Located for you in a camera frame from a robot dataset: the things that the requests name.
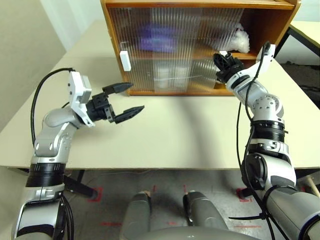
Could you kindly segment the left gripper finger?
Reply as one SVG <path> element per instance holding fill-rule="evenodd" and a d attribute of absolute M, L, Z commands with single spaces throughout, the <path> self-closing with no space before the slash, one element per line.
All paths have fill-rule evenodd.
<path fill-rule="evenodd" d="M 134 116 L 136 116 L 137 114 L 139 114 L 144 108 L 145 108 L 144 105 L 129 108 L 129 109 L 123 111 L 122 114 L 116 115 L 114 118 L 114 122 L 116 124 L 119 124 L 124 121 L 127 121 L 127 120 L 133 118 Z"/>
<path fill-rule="evenodd" d="M 131 82 L 121 82 L 121 83 L 114 83 L 102 88 L 102 91 L 107 94 L 118 94 L 121 92 L 126 91 L 127 89 L 131 88 L 133 84 Z"/>

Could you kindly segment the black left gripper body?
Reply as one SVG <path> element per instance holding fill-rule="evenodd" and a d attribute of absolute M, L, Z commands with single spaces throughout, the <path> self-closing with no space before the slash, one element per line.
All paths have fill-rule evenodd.
<path fill-rule="evenodd" d="M 86 104 L 87 115 L 92 122 L 100 120 L 115 122 L 116 115 L 112 105 L 108 101 L 108 95 L 105 92 L 92 96 L 92 99 Z"/>

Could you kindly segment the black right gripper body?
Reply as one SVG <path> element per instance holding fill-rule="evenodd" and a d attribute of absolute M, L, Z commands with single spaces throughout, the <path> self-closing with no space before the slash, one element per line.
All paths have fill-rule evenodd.
<path fill-rule="evenodd" d="M 227 66 L 224 70 L 224 79 L 228 81 L 233 75 L 245 69 L 241 60 L 234 58 L 232 55 L 226 56 Z"/>

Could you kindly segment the white box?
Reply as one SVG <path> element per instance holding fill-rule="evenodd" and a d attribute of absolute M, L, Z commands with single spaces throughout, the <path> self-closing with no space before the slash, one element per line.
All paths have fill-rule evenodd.
<path fill-rule="evenodd" d="M 151 9 L 164 7 L 112 7 L 110 16 L 115 23 L 120 64 L 136 90 L 154 92 L 152 51 L 139 48 L 140 27 L 151 24 Z"/>

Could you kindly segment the ribbed clear sliding door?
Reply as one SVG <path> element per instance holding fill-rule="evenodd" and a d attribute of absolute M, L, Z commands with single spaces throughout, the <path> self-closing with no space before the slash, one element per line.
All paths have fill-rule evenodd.
<path fill-rule="evenodd" d="M 158 93 L 210 91 L 216 83 L 214 50 L 203 43 L 211 29 L 236 28 L 242 8 L 159 7 L 150 11 L 151 24 L 166 25 L 177 33 L 173 53 L 152 52 L 153 84 Z"/>

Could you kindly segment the purple tissue pack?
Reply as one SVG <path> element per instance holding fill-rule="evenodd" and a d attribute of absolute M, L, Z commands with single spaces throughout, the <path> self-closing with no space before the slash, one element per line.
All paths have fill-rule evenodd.
<path fill-rule="evenodd" d="M 177 48 L 177 31 L 167 25 L 143 25 L 138 30 L 138 38 L 138 45 L 142 51 L 174 53 Z"/>

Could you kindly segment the wooden cabinet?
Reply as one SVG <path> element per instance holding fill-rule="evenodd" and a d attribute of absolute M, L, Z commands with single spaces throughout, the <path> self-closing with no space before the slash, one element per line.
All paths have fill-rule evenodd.
<path fill-rule="evenodd" d="M 100 0 L 104 18 L 116 57 L 119 57 L 118 35 L 115 22 L 110 15 L 111 8 L 122 7 L 165 7 L 165 8 L 235 8 L 243 9 L 239 23 L 249 35 L 249 53 L 230 51 L 233 57 L 251 67 L 256 63 L 260 49 L 265 42 L 280 43 L 287 27 L 297 13 L 302 0 Z M 117 59 L 123 81 L 130 82 L 124 72 L 120 58 Z M 210 91 L 154 92 L 137 90 L 135 85 L 128 90 L 131 96 L 228 96 L 230 92 L 216 79 Z"/>

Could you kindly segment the grey robot left leg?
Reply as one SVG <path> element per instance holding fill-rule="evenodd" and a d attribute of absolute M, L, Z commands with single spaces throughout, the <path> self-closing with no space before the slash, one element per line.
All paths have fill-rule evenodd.
<path fill-rule="evenodd" d="M 133 240 L 150 231 L 152 203 L 149 191 L 140 191 L 130 200 L 119 239 Z"/>

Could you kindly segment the grey robot leg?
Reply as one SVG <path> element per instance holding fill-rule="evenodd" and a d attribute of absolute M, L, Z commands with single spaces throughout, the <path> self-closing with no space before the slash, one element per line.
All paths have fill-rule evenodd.
<path fill-rule="evenodd" d="M 189 191 L 183 196 L 183 209 L 189 227 L 206 227 L 228 230 L 215 205 L 199 191 Z"/>
<path fill-rule="evenodd" d="M 152 203 L 149 191 L 140 191 L 130 200 L 119 239 L 133 240 L 150 231 Z"/>

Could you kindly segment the grey robot right leg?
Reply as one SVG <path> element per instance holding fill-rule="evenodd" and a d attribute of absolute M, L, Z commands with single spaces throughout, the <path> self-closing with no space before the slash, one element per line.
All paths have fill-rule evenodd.
<path fill-rule="evenodd" d="M 228 230 L 215 205 L 199 191 L 189 191 L 183 196 L 183 209 L 189 227 L 206 227 Z"/>

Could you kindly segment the grey robot torso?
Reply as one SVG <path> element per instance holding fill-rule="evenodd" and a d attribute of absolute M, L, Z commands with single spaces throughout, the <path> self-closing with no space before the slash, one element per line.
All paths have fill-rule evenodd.
<path fill-rule="evenodd" d="M 250 235 L 225 229 L 185 226 L 149 231 L 136 236 L 121 235 L 119 240 L 260 240 Z"/>

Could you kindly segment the pale wooden stick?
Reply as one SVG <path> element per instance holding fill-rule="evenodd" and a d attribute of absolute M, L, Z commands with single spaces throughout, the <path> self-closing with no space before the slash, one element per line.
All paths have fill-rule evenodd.
<path fill-rule="evenodd" d="M 312 193 L 320 198 L 320 191 L 318 190 L 316 184 L 314 183 L 312 177 L 310 175 L 306 176 L 307 185 L 311 188 Z"/>

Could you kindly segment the beige side table black frame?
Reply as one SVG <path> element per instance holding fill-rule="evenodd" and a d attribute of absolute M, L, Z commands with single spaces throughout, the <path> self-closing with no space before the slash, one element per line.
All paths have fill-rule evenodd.
<path fill-rule="evenodd" d="M 275 59 L 281 64 L 320 66 L 320 22 L 292 21 L 276 47 Z"/>

